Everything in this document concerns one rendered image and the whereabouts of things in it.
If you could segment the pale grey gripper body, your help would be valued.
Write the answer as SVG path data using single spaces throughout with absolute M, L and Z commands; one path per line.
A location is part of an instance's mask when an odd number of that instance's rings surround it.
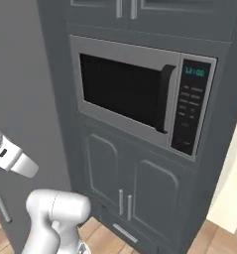
M 11 171 L 27 178 L 33 178 L 38 172 L 39 166 L 25 153 L 22 153 Z

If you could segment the dark grey cupboard door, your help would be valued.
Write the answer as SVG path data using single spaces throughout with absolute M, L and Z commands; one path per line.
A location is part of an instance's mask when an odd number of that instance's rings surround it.
M 134 31 L 230 42 L 237 0 L 137 0 L 137 19 L 130 14 L 129 28 Z
M 87 127 L 84 136 L 90 187 L 103 205 L 119 215 L 119 190 L 123 190 L 123 214 L 127 216 L 132 189 L 131 161 L 126 142 L 109 131 Z
M 69 0 L 66 11 L 67 20 L 72 24 L 121 28 L 124 17 L 116 18 L 116 0 Z
M 139 157 L 134 163 L 132 222 L 166 244 L 177 241 L 193 173 L 158 156 Z

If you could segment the grey fridge door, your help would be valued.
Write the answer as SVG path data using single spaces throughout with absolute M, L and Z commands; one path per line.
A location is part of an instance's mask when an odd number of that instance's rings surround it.
M 31 227 L 29 193 L 70 189 L 37 0 L 0 0 L 0 131 L 39 166 L 31 179 L 0 169 L 11 217 L 0 210 L 0 223 L 21 254 Z

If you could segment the black microwave door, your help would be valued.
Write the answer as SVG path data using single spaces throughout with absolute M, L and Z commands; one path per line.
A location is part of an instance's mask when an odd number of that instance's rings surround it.
M 79 111 L 157 146 L 169 145 L 180 53 L 105 40 L 69 38 Z M 161 71 L 174 65 L 165 119 L 155 129 Z

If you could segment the dark grey drawer front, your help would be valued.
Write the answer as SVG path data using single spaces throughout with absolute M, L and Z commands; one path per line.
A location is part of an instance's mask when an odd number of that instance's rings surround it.
M 109 211 L 106 208 L 101 209 L 101 222 L 110 229 L 114 234 L 119 238 L 124 240 L 128 245 L 136 249 L 140 254 L 174 254 L 166 247 L 163 247 L 160 243 L 152 240 L 149 236 L 142 233 L 135 227 L 131 226 L 128 222 L 124 221 L 119 215 Z M 128 231 L 134 237 L 138 239 L 138 242 L 135 244 L 125 235 L 120 233 L 113 227 L 113 223 L 117 223 L 123 229 Z

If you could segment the silver microwave oven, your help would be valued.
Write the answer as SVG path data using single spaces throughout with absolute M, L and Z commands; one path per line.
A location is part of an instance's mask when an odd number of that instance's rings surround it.
M 194 160 L 217 59 L 71 35 L 78 109 Z

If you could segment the dark grey tall cabinet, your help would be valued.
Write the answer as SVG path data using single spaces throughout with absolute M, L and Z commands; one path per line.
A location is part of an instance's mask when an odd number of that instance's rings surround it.
M 134 163 L 139 157 L 158 156 L 190 170 L 193 177 L 189 181 L 187 203 L 182 206 L 183 215 L 175 243 L 166 244 L 153 238 L 139 229 L 132 222 L 132 217 L 128 221 L 127 216 L 119 215 L 174 254 L 187 254 L 209 211 L 237 123 L 237 25 L 230 42 L 209 41 L 131 30 L 131 0 L 123 0 L 124 25 L 121 28 L 100 28 L 70 23 L 66 17 L 69 0 L 37 0 L 37 3 L 71 190 L 90 198 L 92 212 L 100 221 L 102 208 L 115 213 L 101 203 L 90 187 L 83 142 L 87 127 L 112 132 L 125 140 L 131 161 L 132 196 Z M 79 111 L 69 41 L 71 35 L 217 59 L 193 161 Z

